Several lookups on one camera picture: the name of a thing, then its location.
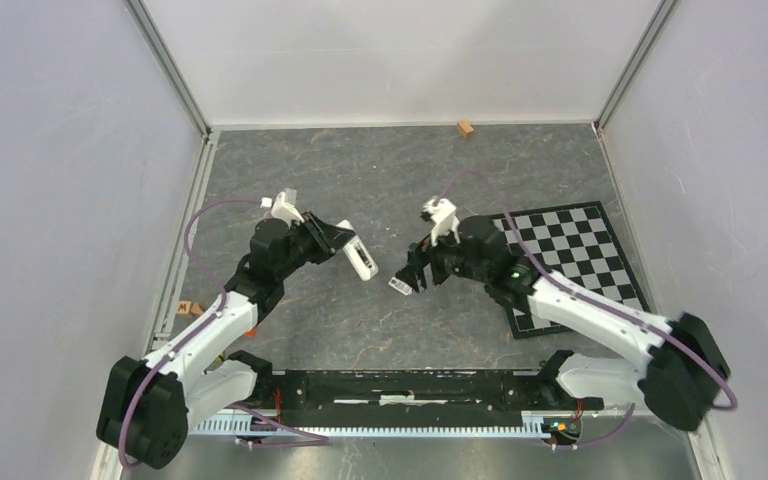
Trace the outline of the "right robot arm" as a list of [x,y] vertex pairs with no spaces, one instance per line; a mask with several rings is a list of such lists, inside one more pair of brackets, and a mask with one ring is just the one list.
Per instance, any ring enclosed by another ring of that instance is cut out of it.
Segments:
[[730,368],[707,324],[683,313],[668,318],[590,291],[508,246],[505,231],[486,216],[434,226],[410,245],[406,265],[389,284],[410,295],[455,276],[482,284],[497,304],[574,330],[615,352],[613,358],[553,356],[537,382],[540,400],[562,408],[574,398],[642,403],[677,430],[697,430],[726,395]]

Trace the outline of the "white label sticker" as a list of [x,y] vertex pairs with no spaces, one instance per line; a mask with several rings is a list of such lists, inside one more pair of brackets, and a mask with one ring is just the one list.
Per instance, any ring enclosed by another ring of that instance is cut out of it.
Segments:
[[413,293],[413,288],[409,284],[396,277],[392,277],[388,281],[388,285],[404,296],[409,296]]

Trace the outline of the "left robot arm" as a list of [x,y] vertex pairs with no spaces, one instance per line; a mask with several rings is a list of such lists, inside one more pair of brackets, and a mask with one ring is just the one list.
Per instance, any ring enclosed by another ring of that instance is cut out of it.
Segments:
[[254,330],[283,298],[285,280],[306,264],[343,252],[364,280],[377,265],[346,222],[329,224],[310,212],[260,221],[217,299],[176,337],[141,359],[120,358],[111,368],[96,437],[118,450],[125,466],[168,465],[189,432],[244,401],[266,405],[274,381],[269,364],[243,351],[213,363],[231,343]]

